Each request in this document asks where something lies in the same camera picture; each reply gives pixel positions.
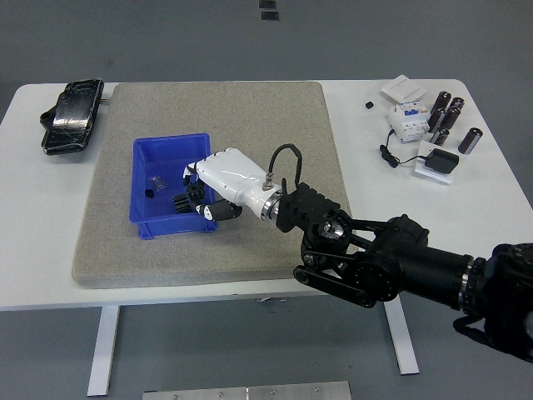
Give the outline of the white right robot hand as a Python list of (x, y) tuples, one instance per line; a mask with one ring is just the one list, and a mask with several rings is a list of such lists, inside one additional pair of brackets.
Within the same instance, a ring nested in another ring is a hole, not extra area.
[(192, 162), (183, 171), (191, 209), (217, 222), (239, 217), (243, 207), (262, 221), (275, 222), (281, 187), (267, 178), (267, 172), (233, 147)]

